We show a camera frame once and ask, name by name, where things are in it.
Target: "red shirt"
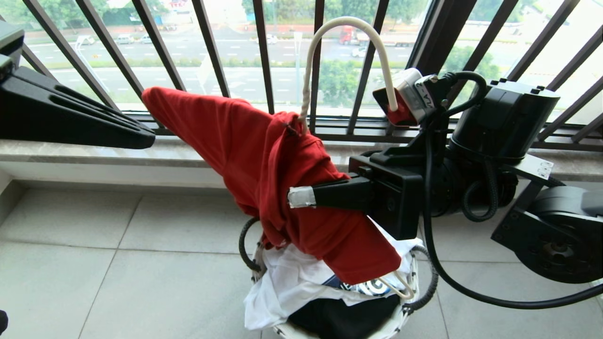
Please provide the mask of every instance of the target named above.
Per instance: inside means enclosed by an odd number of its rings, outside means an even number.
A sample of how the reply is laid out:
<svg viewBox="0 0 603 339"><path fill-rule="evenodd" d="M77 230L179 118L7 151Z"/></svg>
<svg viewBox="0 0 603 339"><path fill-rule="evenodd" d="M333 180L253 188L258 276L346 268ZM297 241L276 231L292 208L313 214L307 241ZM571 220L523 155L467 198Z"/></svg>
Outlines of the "red shirt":
<svg viewBox="0 0 603 339"><path fill-rule="evenodd" d="M362 212L289 208L289 188L348 178L320 139L301 135L298 114L269 115L242 99L161 87L146 89L142 101L223 177L246 214L260 218L268 248L292 242L323 259L347 284L399 268L400 256Z"/></svg>

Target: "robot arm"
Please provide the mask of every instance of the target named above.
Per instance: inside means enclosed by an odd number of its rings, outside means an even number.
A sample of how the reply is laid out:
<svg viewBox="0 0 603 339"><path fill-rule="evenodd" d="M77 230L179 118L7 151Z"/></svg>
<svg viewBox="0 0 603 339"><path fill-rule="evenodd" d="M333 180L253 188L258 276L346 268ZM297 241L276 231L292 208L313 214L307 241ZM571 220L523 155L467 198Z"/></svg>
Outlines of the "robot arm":
<svg viewBox="0 0 603 339"><path fill-rule="evenodd" d="M603 293L603 285L545 302L510 302L483 296L461 286L444 271L435 251L431 218L461 210L475 222L491 218L513 201L517 177L530 180L492 234L521 262L548 279L581 284L603 277L603 192L564 186L550 177L553 164L527 154L531 142L559 96L501 79L485 84L471 72L421 77L406 70L396 88L398 110L388 109L384 90L374 93L394 124L420 124L407 146L353 156L350 180L292 188L292 208L328 206L364 211L396 239L417 235L425 222L426 243L440 276L460 292L483 302L510 308L550 308ZM456 81L478 85L455 130L446 95ZM452 132L446 144L447 134ZM487 207L476 215L475 207Z"/></svg>

